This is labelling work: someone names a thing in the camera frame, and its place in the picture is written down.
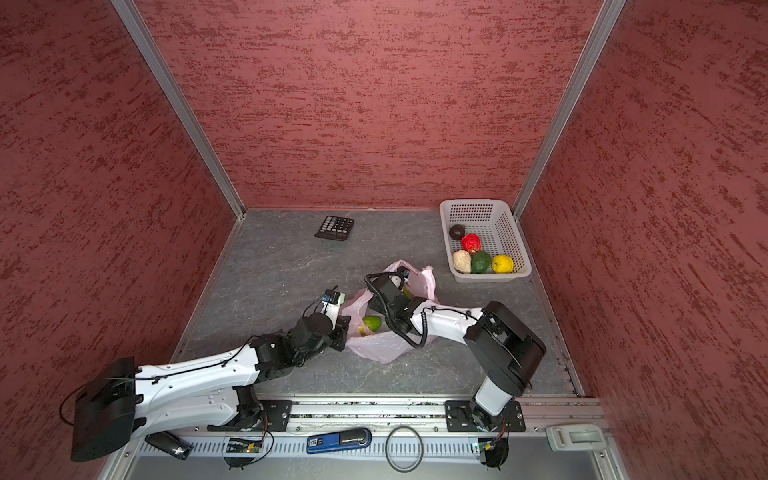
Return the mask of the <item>beige fruit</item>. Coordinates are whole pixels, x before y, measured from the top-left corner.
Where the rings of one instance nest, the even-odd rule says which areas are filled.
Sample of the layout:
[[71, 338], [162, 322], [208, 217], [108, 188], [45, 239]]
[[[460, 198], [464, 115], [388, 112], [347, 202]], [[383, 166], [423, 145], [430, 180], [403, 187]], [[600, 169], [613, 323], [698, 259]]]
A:
[[472, 273], [472, 256], [466, 250], [458, 250], [452, 254], [454, 269], [461, 274]]

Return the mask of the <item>dark brown fruit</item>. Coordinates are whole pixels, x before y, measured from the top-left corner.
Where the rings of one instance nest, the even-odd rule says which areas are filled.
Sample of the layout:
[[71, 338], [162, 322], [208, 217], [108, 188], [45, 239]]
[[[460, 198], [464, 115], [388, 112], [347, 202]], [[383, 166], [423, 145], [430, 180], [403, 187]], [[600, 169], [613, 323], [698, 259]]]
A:
[[449, 237], [455, 241], [461, 241], [466, 236], [466, 229], [461, 224], [454, 224], [448, 230]]

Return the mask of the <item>dark green avocado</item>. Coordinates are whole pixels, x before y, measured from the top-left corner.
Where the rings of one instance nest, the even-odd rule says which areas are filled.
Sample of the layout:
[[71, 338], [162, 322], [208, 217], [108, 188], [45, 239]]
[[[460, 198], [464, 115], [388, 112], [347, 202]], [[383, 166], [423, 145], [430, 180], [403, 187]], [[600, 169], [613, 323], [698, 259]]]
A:
[[491, 268], [492, 257], [485, 251], [477, 251], [471, 258], [471, 273], [485, 274]]

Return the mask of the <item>red fruit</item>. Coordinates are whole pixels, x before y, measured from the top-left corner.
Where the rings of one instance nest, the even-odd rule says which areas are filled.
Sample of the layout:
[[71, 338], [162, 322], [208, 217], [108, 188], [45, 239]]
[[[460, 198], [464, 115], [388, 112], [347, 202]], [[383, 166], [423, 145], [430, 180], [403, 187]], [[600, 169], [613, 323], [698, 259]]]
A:
[[470, 255], [474, 255], [482, 250], [482, 241], [476, 234], [468, 234], [464, 236], [460, 243], [462, 249], [467, 251]]

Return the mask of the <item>yellow fruit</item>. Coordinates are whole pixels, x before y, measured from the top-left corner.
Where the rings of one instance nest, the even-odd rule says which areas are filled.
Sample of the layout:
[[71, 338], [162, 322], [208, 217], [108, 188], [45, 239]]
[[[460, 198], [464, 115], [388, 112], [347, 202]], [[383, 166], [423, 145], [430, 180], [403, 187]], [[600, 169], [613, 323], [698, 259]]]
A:
[[492, 259], [492, 270], [496, 274], [511, 274], [515, 270], [514, 260], [507, 255], [497, 255]]

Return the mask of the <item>white plastic basket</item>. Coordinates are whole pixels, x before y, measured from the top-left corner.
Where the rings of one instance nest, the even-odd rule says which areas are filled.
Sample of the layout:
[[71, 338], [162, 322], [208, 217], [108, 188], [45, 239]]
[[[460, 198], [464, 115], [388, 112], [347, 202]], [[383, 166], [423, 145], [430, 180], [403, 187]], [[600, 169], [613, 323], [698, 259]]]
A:
[[[524, 246], [515, 217], [508, 204], [493, 199], [445, 200], [439, 207], [443, 237], [449, 269], [458, 283], [500, 283], [525, 278], [532, 273], [532, 265]], [[455, 225], [464, 228], [467, 235], [479, 238], [479, 251], [493, 259], [505, 255], [512, 260], [509, 273], [496, 273], [491, 265], [485, 273], [463, 273], [453, 261], [453, 255], [462, 249], [461, 241], [453, 239], [449, 230]]]

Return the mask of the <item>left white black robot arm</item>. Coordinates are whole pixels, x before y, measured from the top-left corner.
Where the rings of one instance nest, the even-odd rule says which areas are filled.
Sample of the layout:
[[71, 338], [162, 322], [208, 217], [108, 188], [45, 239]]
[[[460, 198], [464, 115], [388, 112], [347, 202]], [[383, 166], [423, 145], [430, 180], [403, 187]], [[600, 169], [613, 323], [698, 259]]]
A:
[[95, 460], [136, 438], [184, 459], [191, 448], [174, 433], [192, 427], [282, 431], [288, 404], [259, 399], [256, 385], [288, 375], [327, 348], [343, 350], [350, 321], [315, 312], [286, 333], [253, 336], [209, 357], [143, 367], [119, 359], [74, 397], [71, 459]]

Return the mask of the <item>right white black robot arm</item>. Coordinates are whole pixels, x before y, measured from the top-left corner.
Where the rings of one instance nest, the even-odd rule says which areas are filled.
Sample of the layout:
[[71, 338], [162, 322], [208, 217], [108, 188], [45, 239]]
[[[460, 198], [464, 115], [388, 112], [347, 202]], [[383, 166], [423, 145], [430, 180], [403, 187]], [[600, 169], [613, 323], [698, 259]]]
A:
[[391, 332], [420, 349], [431, 337], [466, 346], [485, 373], [469, 402], [468, 416], [480, 431], [499, 433], [510, 402], [521, 396], [546, 354], [544, 342], [504, 304], [460, 309], [406, 292], [404, 274], [365, 277], [370, 306]]

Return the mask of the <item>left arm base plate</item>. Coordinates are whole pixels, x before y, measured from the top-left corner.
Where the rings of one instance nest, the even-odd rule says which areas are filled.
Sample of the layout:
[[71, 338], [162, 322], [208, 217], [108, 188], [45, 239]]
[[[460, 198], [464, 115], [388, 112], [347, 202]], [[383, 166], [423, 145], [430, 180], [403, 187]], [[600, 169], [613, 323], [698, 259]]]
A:
[[210, 432], [284, 432], [293, 403], [289, 400], [255, 401], [238, 405], [235, 416], [223, 425], [208, 425]]

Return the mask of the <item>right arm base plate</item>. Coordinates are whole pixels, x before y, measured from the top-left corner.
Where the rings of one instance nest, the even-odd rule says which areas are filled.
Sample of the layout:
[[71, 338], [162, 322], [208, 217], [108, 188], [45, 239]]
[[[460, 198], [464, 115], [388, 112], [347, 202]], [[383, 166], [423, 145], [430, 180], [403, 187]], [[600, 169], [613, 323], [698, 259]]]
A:
[[498, 415], [491, 415], [474, 401], [446, 401], [444, 404], [449, 432], [522, 433], [525, 419], [519, 402], [509, 401]]

